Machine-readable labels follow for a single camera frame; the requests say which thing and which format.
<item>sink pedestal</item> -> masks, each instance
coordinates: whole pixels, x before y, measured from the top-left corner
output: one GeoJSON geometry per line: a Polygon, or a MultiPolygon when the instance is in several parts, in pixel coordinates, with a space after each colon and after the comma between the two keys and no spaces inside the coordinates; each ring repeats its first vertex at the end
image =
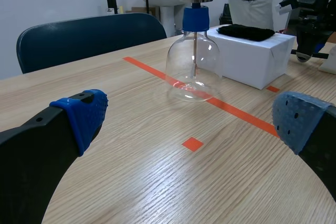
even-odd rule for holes
{"type": "Polygon", "coordinates": [[[167,37],[175,36],[174,6],[160,6],[160,14],[167,37]]]}
{"type": "Polygon", "coordinates": [[[149,4],[160,7],[160,21],[166,31],[167,37],[175,36],[174,7],[183,5],[181,0],[149,0],[149,4]]]}

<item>orange tape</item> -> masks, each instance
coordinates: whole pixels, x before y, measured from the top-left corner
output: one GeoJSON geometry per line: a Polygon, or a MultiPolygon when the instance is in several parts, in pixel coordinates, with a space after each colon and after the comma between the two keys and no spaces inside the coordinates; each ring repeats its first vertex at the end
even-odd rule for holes
{"type": "Polygon", "coordinates": [[[200,147],[202,147],[203,143],[191,137],[187,141],[185,141],[182,145],[191,150],[192,152],[196,152],[200,147]]]}
{"type": "MultiPolygon", "coordinates": [[[[123,58],[125,61],[139,67],[139,68],[142,68],[143,70],[163,79],[163,80],[166,80],[166,75],[165,73],[161,72],[161,71],[158,71],[138,60],[135,60],[131,57],[125,57],[123,58]]],[[[182,85],[183,83],[178,81],[178,80],[175,80],[174,78],[167,78],[167,82],[172,85],[172,86],[179,86],[179,85],[182,85]]],[[[205,92],[202,92],[202,93],[198,93],[197,95],[199,95],[200,97],[206,97],[208,96],[209,94],[205,93],[205,92]]],[[[269,134],[272,134],[273,136],[276,136],[276,137],[279,137],[278,134],[277,134],[277,131],[275,130],[274,126],[270,123],[267,123],[251,114],[248,114],[226,102],[223,102],[217,98],[210,98],[209,100],[207,100],[208,103],[220,108],[221,110],[224,110],[228,113],[230,113],[231,115],[234,115],[242,120],[244,120],[245,122],[248,122],[252,125],[254,125],[255,127],[258,127],[260,129],[262,129],[263,131],[266,131],[268,132],[269,134]]]]}
{"type": "Polygon", "coordinates": [[[276,87],[273,87],[273,86],[269,86],[267,89],[268,89],[269,91],[274,92],[274,93],[277,93],[277,92],[280,91],[280,89],[278,89],[278,88],[276,88],[276,87]]]}

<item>black cloth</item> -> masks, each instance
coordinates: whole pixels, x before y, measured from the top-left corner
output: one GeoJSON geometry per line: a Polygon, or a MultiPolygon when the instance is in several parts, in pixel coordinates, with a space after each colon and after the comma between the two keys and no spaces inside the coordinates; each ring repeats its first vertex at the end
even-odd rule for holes
{"type": "Polygon", "coordinates": [[[218,33],[242,39],[249,39],[253,41],[263,41],[272,37],[275,32],[271,29],[261,29],[257,27],[249,27],[243,25],[222,26],[218,33]]]}

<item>blue rubber pad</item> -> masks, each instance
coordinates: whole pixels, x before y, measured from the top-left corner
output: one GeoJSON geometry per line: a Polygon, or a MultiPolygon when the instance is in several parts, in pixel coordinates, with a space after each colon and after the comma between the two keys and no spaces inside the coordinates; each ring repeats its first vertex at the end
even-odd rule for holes
{"type": "Polygon", "coordinates": [[[108,106],[107,95],[104,92],[97,89],[83,92],[95,94],[91,103],[71,98],[62,98],[50,103],[50,106],[60,107],[67,112],[78,145],[79,156],[89,148],[96,130],[105,119],[108,106]]]}
{"type": "Polygon", "coordinates": [[[273,104],[273,124],[281,140],[298,155],[332,103],[306,94],[284,92],[273,104]]]}

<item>white pants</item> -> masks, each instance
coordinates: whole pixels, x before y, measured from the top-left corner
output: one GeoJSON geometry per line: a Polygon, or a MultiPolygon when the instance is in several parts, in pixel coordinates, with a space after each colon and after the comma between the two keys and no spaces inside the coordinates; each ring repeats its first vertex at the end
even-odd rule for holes
{"type": "Polygon", "coordinates": [[[233,24],[273,30],[272,0],[229,0],[233,24]]]}

